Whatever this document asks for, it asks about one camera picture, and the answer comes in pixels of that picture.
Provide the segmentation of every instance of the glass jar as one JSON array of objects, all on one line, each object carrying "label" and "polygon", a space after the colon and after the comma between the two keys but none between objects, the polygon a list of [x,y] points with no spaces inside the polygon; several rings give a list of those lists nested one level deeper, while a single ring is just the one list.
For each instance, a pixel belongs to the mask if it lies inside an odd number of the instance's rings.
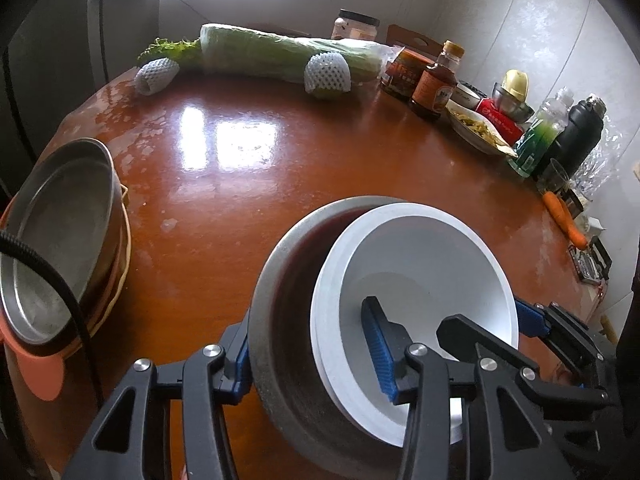
[{"label": "glass jar", "polygon": [[378,35],[380,20],[372,18],[366,14],[351,12],[341,9],[338,18],[334,22],[334,31],[331,33],[332,40],[352,40],[375,41]]},{"label": "glass jar", "polygon": [[432,64],[433,61],[427,57],[404,48],[392,62],[387,64],[385,73],[380,78],[380,84],[388,94],[407,101],[414,94],[422,72]]}]

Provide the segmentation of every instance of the round table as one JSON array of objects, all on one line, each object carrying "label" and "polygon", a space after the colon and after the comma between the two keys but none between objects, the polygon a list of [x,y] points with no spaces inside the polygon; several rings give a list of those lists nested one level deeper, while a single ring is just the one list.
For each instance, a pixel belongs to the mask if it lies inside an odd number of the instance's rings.
[{"label": "round table", "polygon": [[[533,186],[477,152],[446,120],[428,123],[375,85],[337,102],[302,86],[179,76],[150,97],[130,70],[69,114],[50,142],[106,143],[129,187],[133,253],[125,289],[94,337],[106,392],[135,359],[187,358],[241,320],[280,237],[314,209],[348,196],[389,195],[457,216],[503,267],[514,293],[557,301],[586,319],[596,292],[575,275],[567,241]],[[557,361],[539,341],[521,349],[548,376]],[[95,416],[86,363],[66,363],[62,394],[36,399],[13,363],[25,422],[58,471]],[[254,390],[225,410],[240,478],[337,478],[297,455]],[[172,410],[172,467],[182,468],[180,410]]]}]

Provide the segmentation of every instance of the orange label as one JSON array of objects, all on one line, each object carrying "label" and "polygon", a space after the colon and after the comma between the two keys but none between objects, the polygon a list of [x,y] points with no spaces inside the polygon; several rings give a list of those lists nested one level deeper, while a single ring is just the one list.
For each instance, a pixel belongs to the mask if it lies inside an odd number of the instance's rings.
[{"label": "orange label", "polygon": [[420,82],[412,98],[427,110],[442,113],[451,94],[453,94],[452,85],[440,81],[425,70],[422,72]]}]

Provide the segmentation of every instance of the red box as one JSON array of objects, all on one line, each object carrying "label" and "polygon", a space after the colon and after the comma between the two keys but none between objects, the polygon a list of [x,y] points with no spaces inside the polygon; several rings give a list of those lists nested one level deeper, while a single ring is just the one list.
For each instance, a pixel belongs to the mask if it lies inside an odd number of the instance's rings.
[{"label": "red box", "polygon": [[513,146],[523,134],[523,131],[518,127],[518,125],[506,115],[499,112],[495,108],[494,102],[489,98],[485,98],[480,101],[478,108],[476,108],[476,112],[489,119],[489,122],[495,126],[498,133],[510,146]]}]

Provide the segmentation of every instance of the green bottle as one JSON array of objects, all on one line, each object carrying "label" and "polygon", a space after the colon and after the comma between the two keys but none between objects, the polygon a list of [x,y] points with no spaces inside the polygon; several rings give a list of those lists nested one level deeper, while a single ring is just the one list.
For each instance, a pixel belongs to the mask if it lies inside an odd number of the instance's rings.
[{"label": "green bottle", "polygon": [[509,160],[520,176],[527,177],[536,169],[551,143],[569,123],[569,108],[573,104],[574,93],[567,87],[559,89],[555,98],[542,103],[533,124],[513,147],[518,158]]}]

